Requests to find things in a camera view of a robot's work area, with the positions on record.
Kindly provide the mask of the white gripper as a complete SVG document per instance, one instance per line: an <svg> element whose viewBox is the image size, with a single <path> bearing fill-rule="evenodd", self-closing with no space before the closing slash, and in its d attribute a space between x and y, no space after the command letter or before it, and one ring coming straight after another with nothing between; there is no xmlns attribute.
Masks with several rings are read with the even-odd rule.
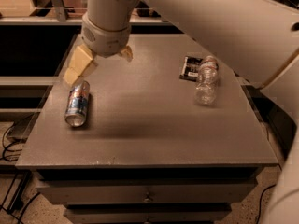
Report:
<svg viewBox="0 0 299 224"><path fill-rule="evenodd" d="M119 53L120 57L130 62L133 59L132 49L127 46L130 33L131 26L120 31L102 29L93 24L88 15L84 14L81 35L86 45L76 46L64 73L64 83L67 86L77 86L94 72L97 67L94 53L102 57Z"/></svg>

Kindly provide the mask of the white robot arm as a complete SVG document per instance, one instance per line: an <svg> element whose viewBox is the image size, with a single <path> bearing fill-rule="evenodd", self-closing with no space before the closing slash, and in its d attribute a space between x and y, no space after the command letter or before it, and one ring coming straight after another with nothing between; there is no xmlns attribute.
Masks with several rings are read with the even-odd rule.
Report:
<svg viewBox="0 0 299 224"><path fill-rule="evenodd" d="M129 55L129 20L143 2L210 51L299 122L299 13L273 0L88 0L86 39L64 82L74 86L94 70L95 56Z"/></svg>

